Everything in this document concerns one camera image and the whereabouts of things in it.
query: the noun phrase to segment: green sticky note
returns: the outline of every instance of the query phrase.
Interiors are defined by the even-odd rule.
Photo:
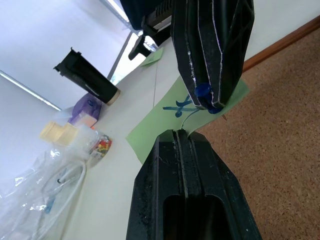
[[[164,48],[161,47],[157,51],[152,52],[149,56],[145,58],[145,60],[141,63],[141,67],[148,67],[157,61],[159,61],[162,58],[162,55],[164,54]]]
[[[210,114],[207,110],[198,110],[192,102],[188,103],[191,101],[188,91],[182,78],[178,77],[166,95],[129,133],[126,140],[134,150],[139,161],[143,164],[157,136],[164,131],[168,129],[179,130],[183,125],[183,129],[190,134],[228,112],[249,91],[247,85],[240,79],[223,110],[217,114]]]

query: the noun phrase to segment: clear plastic bag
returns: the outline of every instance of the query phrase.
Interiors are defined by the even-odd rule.
[[[83,159],[56,146],[0,184],[0,239],[60,239],[85,173]]]

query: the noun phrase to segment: white cable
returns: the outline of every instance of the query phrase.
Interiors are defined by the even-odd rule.
[[[50,219],[50,221],[45,225],[44,231],[43,231],[42,228],[40,228],[40,231],[43,231],[43,233],[39,237],[37,237],[36,239],[41,240],[43,237],[45,237],[45,235],[48,233],[48,231],[56,223],[57,218],[61,215],[61,213],[64,211],[64,209],[67,207],[67,205],[71,202],[71,200],[74,197],[74,195],[76,194],[78,188],[81,186],[81,183],[82,183],[82,181],[83,181],[83,179],[85,177],[85,174],[86,174],[87,167],[86,167],[86,164],[81,160],[77,160],[77,161],[74,161],[74,162],[79,163],[82,166],[82,172],[81,172],[80,178],[79,178],[78,182],[76,183],[75,187],[73,188],[73,191],[71,192],[71,194],[69,195],[69,197],[65,201],[64,205],[61,207],[60,211],[52,219]],[[53,175],[53,177],[57,176],[61,172],[61,170],[66,168],[67,165],[61,167],[58,171],[56,171],[55,174]],[[74,166],[73,168],[71,168],[64,176],[67,176],[76,167],[78,167],[78,166]],[[49,182],[49,180],[45,183],[45,185],[43,186],[42,190],[44,190],[46,188],[48,182]]]

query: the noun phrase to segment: white table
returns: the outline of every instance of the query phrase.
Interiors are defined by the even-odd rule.
[[[320,14],[319,0],[255,0],[254,7],[256,17],[246,59]],[[171,39],[163,47],[158,63],[138,67],[117,85],[121,95],[101,113],[95,127],[112,137],[113,144],[104,159],[87,171],[63,239],[126,238],[133,184],[141,163],[125,137],[179,76]]]

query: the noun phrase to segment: wooden baseboard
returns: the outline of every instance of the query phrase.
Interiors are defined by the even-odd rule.
[[[281,50],[302,39],[304,36],[312,33],[318,28],[320,28],[320,16],[314,18],[313,20],[299,27],[297,30],[293,31],[289,35],[285,36],[284,38],[275,42],[271,46],[267,47],[265,50],[249,58],[247,61],[244,62],[242,72],[244,73],[245,71],[248,71],[255,65],[263,62],[267,58],[270,58],[272,55],[280,52]]]

